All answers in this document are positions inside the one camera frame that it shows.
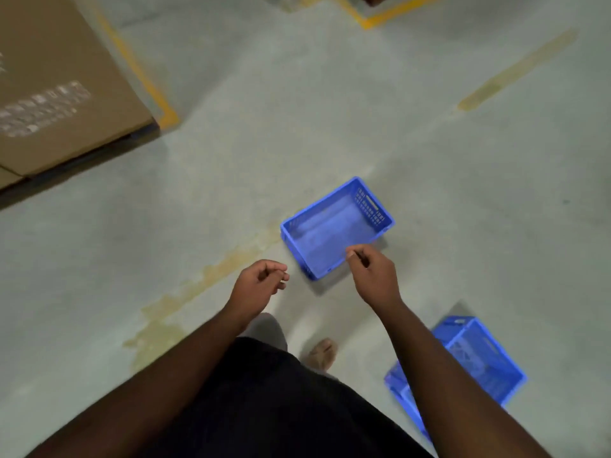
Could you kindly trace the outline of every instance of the person's left hand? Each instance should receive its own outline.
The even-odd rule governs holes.
[[[286,265],[273,260],[259,260],[240,273],[229,301],[223,309],[247,325],[259,315],[278,290],[286,288]]]

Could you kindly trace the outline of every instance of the empty crate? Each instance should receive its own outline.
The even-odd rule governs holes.
[[[501,406],[526,382],[524,372],[477,318],[448,316],[432,333]],[[388,372],[384,383],[429,438],[399,362]]]
[[[311,279],[322,278],[346,257],[346,247],[372,242],[395,221],[354,177],[280,225],[282,240]]]

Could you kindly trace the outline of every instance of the cardboard box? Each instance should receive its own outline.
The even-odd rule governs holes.
[[[31,176],[153,122],[71,0],[3,0],[1,166]]]
[[[20,179],[20,176],[17,176],[14,173],[0,167],[0,189],[6,188],[13,183],[17,183]]]

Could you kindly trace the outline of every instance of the human hand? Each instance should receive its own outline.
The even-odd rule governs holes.
[[[346,261],[357,292],[374,311],[402,302],[395,264],[376,248],[369,244],[349,246]]]
[[[246,326],[264,310],[272,295],[286,288],[290,277],[286,269],[285,264],[259,260],[242,270],[223,312]]]

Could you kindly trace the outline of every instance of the concrete floor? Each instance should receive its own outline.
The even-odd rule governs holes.
[[[332,1],[98,2],[183,123],[0,212],[3,456],[207,320],[260,256],[293,271],[270,305],[290,351],[338,340],[332,374],[426,444],[351,280],[308,284],[279,243],[354,175],[397,222],[406,303],[432,325],[464,300],[528,374],[511,414],[555,457],[611,456],[611,0],[440,0],[373,30]]]

